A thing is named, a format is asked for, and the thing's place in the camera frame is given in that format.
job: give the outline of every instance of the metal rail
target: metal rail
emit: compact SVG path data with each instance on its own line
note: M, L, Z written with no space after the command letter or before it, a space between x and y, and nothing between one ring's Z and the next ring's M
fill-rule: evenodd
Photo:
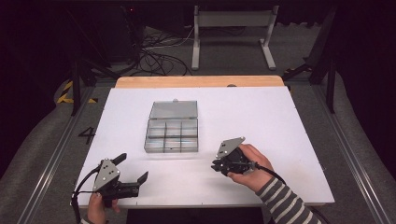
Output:
M370 180L370 177L367 175L364 167L361 165L359 159L357 158L356 154L354 153L351 145L347 141L347 137L344 134L340 123L338 122L337 117L335 114L332 114L327 105L325 100L325 95L323 90L320 86L314 85L312 89L315 95L320 102L323 110L326 113L326 117L330 122L334 133L337 136L337 141L340 144L341 152L346 159L346 163L349 166L350 171L352 172L355 180L358 184L359 189L364 197L364 200L367 202L370 211L373 214L376 223L380 224L390 224L390 218L388 217L384 207L382 206L381 202L379 201L378 197L375 194L375 190L373 188L373 184Z
M92 95L93 87L87 87L82 93L81 100L82 102L88 102L90 96ZM38 206L41 204L41 201L44 198L47 189L50 186L50 182L55 175L55 172L59 166L59 163L62 160L62 157L67 149L67 144L69 143L71 133L73 132L76 124L78 123L78 118L81 115L86 104L82 104L79 111L76 113L74 117L71 117L67 122L64 132L62 133L61 139L58 142L51 158L49 159L49 163L47 164L44 172L41 174L36 186L33 191L28 203L26 204L23 212L18 220L18 223L31 223L35 212L38 209Z

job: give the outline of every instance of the person's hand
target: person's hand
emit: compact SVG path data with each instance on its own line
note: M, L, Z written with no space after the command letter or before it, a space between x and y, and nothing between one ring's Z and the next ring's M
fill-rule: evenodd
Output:
M116 213L120 212L117 206L118 199L111 202L111 207ZM93 193L90 198L90 203L88 205L88 219L90 222L95 224L105 224L106 223L106 213L105 204L102 200L102 195L100 193Z
M255 161L260 166L266 167L274 171L271 162L269 162L268 159L264 155L262 155L260 151L254 146L250 144L247 145L241 144L239 145L239 148L241 148L244 155L250 161ZM259 191L262 188L262 186L264 186L273 177L267 172L258 170L257 168L255 168L253 172L246 175L240 175L229 172L227 176L230 177L233 180L233 182L245 185L254 192Z

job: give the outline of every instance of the striped shirt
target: striped shirt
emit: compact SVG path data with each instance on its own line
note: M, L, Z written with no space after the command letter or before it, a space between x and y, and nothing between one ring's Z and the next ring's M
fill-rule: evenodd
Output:
M300 197L274 177L256 194L267 205L275 223L321 223Z

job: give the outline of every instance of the white tabletop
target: white tabletop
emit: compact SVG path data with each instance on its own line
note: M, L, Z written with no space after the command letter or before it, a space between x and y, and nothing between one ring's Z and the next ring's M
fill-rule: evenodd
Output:
M199 151L146 153L149 113L155 101L197 101ZM210 166L223 140L245 136L266 155L307 204L334 198L287 87L112 89L78 183L100 160L127 153L117 167L120 181L135 182L148 171L137 198L124 208L262 205L248 188ZM92 190L94 176L81 190ZM80 194L81 207L89 194Z

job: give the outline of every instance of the plastic compartment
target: plastic compartment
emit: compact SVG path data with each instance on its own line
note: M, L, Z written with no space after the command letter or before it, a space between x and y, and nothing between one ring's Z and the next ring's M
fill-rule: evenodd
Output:
M197 152L197 102L154 102L148 120L145 150L147 153Z

